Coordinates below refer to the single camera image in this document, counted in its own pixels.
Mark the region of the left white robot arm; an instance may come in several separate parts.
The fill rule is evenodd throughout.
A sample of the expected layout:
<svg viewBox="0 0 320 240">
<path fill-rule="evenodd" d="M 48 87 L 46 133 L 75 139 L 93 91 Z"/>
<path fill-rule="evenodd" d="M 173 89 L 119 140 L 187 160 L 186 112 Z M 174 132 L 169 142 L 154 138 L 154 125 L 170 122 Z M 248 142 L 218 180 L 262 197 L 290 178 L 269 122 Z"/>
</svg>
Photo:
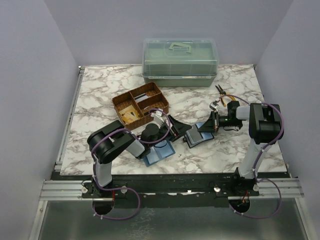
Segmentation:
<svg viewBox="0 0 320 240">
<path fill-rule="evenodd" d="M 93 158 L 93 191 L 99 197 L 104 198 L 110 194 L 112 161 L 122 152 L 129 152 L 149 167 L 175 154 L 172 143 L 192 128 L 170 114 L 166 120 L 155 115 L 154 121 L 147 124 L 139 135 L 134 135 L 116 120 L 88 137 L 87 143 Z"/>
</svg>

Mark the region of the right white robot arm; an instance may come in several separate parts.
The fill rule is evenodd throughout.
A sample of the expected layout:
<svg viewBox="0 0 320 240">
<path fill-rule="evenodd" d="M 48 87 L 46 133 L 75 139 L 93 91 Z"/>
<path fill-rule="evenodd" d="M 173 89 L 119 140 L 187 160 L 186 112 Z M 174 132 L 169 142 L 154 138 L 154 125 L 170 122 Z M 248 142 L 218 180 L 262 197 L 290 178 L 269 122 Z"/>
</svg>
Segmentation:
<svg viewBox="0 0 320 240">
<path fill-rule="evenodd" d="M 284 119 L 278 104 L 251 103 L 240 106 L 238 101 L 232 100 L 226 107 L 227 115 L 212 111 L 198 132 L 215 133 L 223 127 L 241 129 L 243 121 L 248 121 L 249 147 L 235 170 L 235 180 L 230 183 L 230 191 L 241 196 L 247 192 L 248 184 L 253 184 L 257 179 L 258 169 L 267 151 L 283 137 Z"/>
</svg>

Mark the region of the brown wicker divided tray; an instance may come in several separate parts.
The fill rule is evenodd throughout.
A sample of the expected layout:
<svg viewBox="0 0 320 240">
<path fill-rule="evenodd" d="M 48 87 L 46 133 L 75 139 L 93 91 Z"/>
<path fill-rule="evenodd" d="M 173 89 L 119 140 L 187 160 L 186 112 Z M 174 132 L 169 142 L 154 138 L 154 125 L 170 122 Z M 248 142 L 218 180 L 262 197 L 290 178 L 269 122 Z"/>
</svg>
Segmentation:
<svg viewBox="0 0 320 240">
<path fill-rule="evenodd" d="M 149 98 L 140 102 L 135 102 L 134 97 L 146 93 Z M 126 91 L 120 95 L 112 98 L 112 103 L 116 114 L 120 118 L 124 127 L 129 130 L 134 130 L 152 121 L 152 117 L 149 114 L 151 108 L 158 108 L 163 110 L 166 114 L 169 112 L 169 102 L 159 89 L 155 82 L 149 82 L 132 90 Z M 133 105 L 138 111 L 139 119 L 125 124 L 120 116 L 120 111 L 126 107 Z"/>
</svg>

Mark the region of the black leather card holder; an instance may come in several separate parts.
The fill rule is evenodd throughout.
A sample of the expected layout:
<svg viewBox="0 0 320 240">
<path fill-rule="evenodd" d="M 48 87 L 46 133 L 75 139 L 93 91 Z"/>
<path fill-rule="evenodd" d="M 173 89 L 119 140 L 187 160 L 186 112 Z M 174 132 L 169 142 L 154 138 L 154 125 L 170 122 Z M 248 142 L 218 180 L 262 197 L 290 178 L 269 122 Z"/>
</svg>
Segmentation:
<svg viewBox="0 0 320 240">
<path fill-rule="evenodd" d="M 210 141 L 214 139 L 211 132 L 199 132 L 198 129 L 204 124 L 204 122 L 197 122 L 191 126 L 191 129 L 187 130 L 183 142 L 187 143 L 188 147 L 191 149 L 203 142 Z"/>
</svg>

